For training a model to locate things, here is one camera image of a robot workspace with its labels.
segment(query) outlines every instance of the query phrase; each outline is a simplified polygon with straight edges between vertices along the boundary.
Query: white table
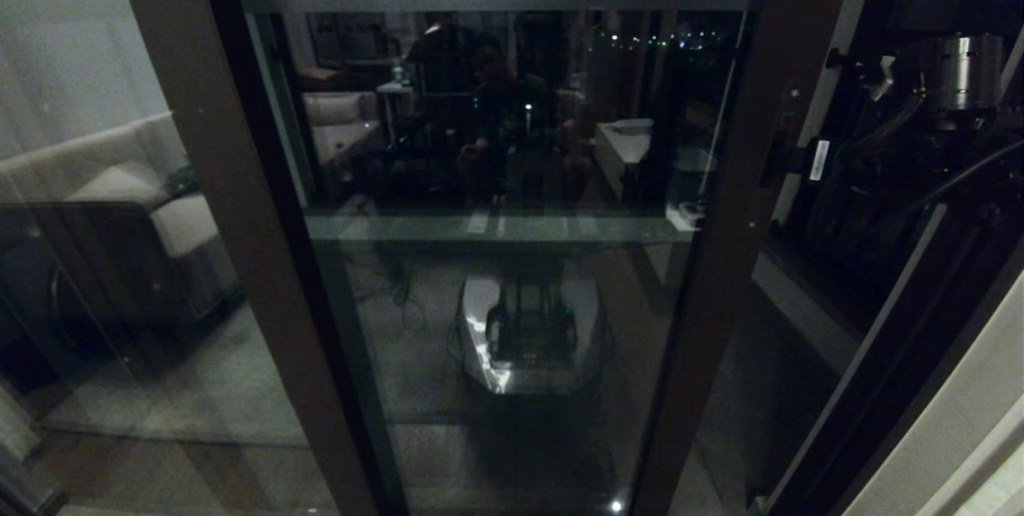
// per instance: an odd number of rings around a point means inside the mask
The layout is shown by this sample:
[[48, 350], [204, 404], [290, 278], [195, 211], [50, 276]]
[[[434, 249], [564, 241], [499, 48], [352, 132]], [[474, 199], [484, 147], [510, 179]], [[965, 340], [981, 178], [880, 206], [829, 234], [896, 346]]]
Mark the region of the white table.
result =
[[[412, 115], [416, 94], [413, 86], [403, 86], [398, 82], [388, 82], [385, 85], [377, 86], [377, 93], [381, 94], [381, 99], [384, 101], [384, 115], [387, 118], [387, 141], [388, 144], [393, 144], [395, 140], [395, 116]], [[401, 101], [401, 104], [392, 106], [396, 101]]]
[[594, 137], [594, 159], [611, 185], [615, 198], [623, 199], [623, 176], [640, 164], [650, 147], [650, 134], [617, 133], [611, 123], [599, 123]]

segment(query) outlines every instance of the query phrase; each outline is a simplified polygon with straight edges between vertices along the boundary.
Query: door frame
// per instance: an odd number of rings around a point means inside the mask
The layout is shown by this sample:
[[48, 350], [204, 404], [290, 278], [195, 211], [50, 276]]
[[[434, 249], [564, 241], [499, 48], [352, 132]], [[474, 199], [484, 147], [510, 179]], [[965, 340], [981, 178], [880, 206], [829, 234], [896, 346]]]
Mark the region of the door frame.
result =
[[[345, 514], [408, 513], [371, 447], [241, 0], [129, 0], [289, 398]], [[666, 514], [807, 116], [843, 0], [764, 0], [690, 286], [677, 303], [631, 514]], [[795, 13], [809, 9], [812, 13]]]
[[[298, 196], [266, 100], [250, 127], [242, 97], [262, 86], [255, 56], [242, 78], [218, 0], [129, 0], [182, 144], [209, 203], [286, 393], [343, 514], [390, 513], [354, 398], [327, 292], [314, 272]], [[252, 45], [248, 42], [249, 54]], [[256, 78], [251, 78], [255, 71]]]

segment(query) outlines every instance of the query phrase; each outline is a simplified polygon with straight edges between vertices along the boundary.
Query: man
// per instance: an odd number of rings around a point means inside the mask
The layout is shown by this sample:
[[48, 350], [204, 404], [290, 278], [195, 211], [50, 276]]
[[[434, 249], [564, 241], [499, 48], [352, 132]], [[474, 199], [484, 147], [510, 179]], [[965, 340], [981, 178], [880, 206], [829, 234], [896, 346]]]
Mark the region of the man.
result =
[[495, 36], [478, 35], [470, 52], [480, 85], [467, 131], [470, 141], [459, 152], [457, 169], [467, 198], [486, 202], [504, 192], [509, 148], [535, 148], [554, 139], [554, 102], [544, 79], [517, 78]]

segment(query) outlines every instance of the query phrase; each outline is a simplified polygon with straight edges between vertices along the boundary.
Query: sofa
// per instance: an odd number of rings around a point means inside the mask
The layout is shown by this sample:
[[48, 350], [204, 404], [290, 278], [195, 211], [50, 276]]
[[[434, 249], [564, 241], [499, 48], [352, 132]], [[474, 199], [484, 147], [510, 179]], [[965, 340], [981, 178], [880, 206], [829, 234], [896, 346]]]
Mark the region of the sofa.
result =
[[166, 112], [3, 160], [0, 221], [30, 218], [100, 322], [195, 321], [239, 281], [189, 178]]
[[376, 94], [307, 92], [302, 99], [312, 129], [316, 163], [324, 172], [333, 174], [352, 156], [387, 147]]

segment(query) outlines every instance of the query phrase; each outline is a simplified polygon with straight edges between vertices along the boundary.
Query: wall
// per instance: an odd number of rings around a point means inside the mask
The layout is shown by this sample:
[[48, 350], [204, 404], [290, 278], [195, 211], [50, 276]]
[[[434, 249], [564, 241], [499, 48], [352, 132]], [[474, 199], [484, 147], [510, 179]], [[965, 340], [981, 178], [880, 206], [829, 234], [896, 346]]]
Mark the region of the wall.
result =
[[316, 52], [313, 49], [312, 36], [309, 35], [309, 24], [304, 13], [282, 13], [288, 35], [288, 48], [292, 52], [292, 61], [296, 68], [315, 68]]
[[1024, 394], [1024, 274], [846, 511], [914, 514]]
[[0, 159], [165, 111], [128, 0], [0, 0]]

